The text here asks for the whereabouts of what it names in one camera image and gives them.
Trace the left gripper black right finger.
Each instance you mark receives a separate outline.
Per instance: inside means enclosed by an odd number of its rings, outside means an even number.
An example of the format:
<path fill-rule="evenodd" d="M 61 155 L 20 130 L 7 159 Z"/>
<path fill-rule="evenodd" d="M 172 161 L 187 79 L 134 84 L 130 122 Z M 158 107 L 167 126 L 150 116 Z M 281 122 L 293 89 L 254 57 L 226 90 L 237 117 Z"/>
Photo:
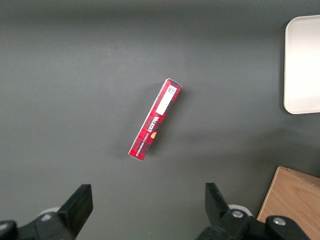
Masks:
<path fill-rule="evenodd" d="M 308 240 L 291 218 L 271 215 L 258 221 L 239 208 L 230 208 L 215 183 L 205 184 L 205 210 L 210 226 L 198 240 Z"/>

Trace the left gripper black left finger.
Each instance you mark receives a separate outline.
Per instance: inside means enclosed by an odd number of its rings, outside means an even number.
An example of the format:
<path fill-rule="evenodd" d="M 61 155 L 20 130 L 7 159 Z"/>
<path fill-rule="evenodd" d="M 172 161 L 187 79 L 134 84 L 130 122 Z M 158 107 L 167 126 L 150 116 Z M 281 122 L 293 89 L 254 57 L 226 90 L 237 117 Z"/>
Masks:
<path fill-rule="evenodd" d="M 93 211 L 92 186 L 82 184 L 57 211 L 40 214 L 24 226 L 0 222 L 2 240 L 75 240 Z"/>

